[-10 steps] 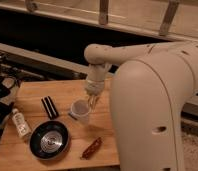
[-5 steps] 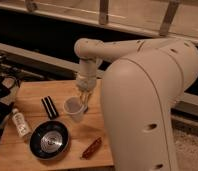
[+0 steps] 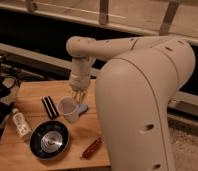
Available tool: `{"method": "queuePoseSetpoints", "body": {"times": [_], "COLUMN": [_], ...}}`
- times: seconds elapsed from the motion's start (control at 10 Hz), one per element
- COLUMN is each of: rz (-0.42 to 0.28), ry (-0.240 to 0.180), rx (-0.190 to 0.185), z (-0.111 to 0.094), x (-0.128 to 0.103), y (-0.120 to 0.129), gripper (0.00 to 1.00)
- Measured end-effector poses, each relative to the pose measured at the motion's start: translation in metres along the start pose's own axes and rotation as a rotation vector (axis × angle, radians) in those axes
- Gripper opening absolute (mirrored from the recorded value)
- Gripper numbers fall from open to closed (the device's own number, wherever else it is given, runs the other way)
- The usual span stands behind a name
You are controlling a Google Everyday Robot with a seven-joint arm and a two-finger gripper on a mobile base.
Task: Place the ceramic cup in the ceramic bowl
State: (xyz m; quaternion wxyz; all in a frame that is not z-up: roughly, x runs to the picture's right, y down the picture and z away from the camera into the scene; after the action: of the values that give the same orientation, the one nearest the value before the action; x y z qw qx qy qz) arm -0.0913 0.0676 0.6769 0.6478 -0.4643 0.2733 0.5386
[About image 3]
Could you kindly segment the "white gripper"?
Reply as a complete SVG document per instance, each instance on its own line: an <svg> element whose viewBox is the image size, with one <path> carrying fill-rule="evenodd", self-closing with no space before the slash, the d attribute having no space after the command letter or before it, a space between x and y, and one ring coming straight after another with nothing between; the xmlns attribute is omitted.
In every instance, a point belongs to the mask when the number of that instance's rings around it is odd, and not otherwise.
<svg viewBox="0 0 198 171"><path fill-rule="evenodd" d="M89 75L78 75L71 73L69 78L69 85L72 88L72 101L74 104L82 104L87 95L87 90L90 85L90 76Z"/></svg>

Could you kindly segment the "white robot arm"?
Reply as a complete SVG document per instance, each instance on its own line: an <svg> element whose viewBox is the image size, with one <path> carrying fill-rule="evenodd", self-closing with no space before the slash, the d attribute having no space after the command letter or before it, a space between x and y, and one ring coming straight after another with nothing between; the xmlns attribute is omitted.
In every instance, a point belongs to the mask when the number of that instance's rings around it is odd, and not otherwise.
<svg viewBox="0 0 198 171"><path fill-rule="evenodd" d="M78 102L89 87L91 60L106 62L96 79L95 102L112 171L176 171L167 107L194 71L190 44L171 36L73 36L66 49Z"/></svg>

